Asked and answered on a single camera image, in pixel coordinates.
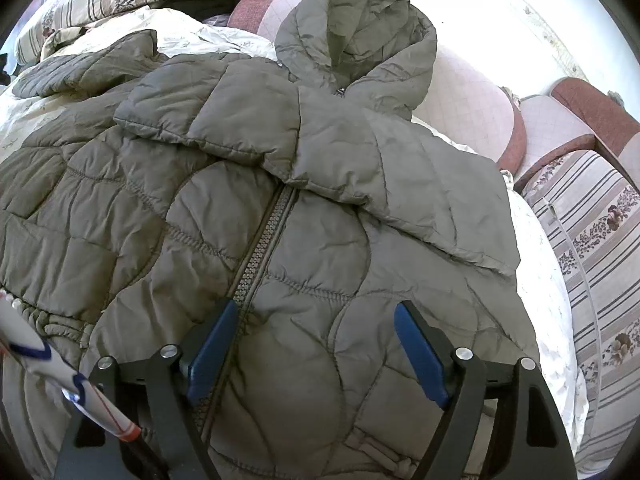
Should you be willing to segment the pink and maroon bolster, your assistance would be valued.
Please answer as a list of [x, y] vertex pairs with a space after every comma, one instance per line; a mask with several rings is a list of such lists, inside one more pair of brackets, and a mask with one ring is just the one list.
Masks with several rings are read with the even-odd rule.
[[[228, 25], [270, 41], [302, 0], [240, 0]], [[440, 36], [430, 90], [414, 116], [516, 174], [526, 152], [522, 114], [513, 99], [489, 81], [448, 37]]]

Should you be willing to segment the white leaf-print duvet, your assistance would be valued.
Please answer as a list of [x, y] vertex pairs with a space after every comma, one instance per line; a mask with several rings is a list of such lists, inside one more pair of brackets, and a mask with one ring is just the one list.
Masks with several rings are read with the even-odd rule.
[[[85, 35], [58, 51], [58, 55], [96, 52], [143, 29], [157, 31], [157, 47], [170, 58], [180, 53], [244, 53], [275, 60], [274, 43], [233, 27], [205, 25], [172, 9], [138, 10], [104, 18], [88, 26]], [[9, 84], [1, 88], [1, 157], [7, 158], [37, 127], [58, 117], [77, 94], [50, 98], [18, 98]], [[532, 208], [514, 191], [508, 172], [511, 217], [521, 263], [516, 270], [518, 296], [533, 323], [544, 375], [570, 440], [573, 452], [585, 433], [589, 403], [585, 378], [577, 365], [572, 312], [566, 288], [551, 246]]]

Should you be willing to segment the pink maroon folded blanket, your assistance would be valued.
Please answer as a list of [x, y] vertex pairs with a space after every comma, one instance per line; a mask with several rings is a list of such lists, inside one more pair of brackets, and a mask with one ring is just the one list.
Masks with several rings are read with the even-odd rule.
[[639, 122], [589, 82], [560, 79], [548, 93], [521, 100], [520, 112], [526, 150], [515, 176], [518, 191], [550, 162], [580, 150], [597, 152], [639, 184]]

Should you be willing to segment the olive green puffer jacket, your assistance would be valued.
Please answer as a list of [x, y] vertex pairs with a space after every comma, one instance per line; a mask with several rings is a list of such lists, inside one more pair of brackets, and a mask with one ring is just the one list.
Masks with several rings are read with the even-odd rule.
[[226, 479], [407, 479], [439, 420], [396, 336], [539, 354], [490, 159], [416, 124], [437, 51], [410, 0], [302, 0], [275, 58], [165, 56], [152, 30], [48, 58], [66, 98], [1, 165], [1, 284], [82, 372], [143, 360], [235, 300], [196, 411]]

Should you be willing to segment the striped floral pillow right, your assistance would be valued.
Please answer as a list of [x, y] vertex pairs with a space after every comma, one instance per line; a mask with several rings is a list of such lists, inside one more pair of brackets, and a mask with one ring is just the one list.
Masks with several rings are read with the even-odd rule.
[[524, 198], [563, 274], [588, 412], [577, 473], [600, 474], [639, 416], [639, 194], [605, 158], [577, 151], [542, 168]]

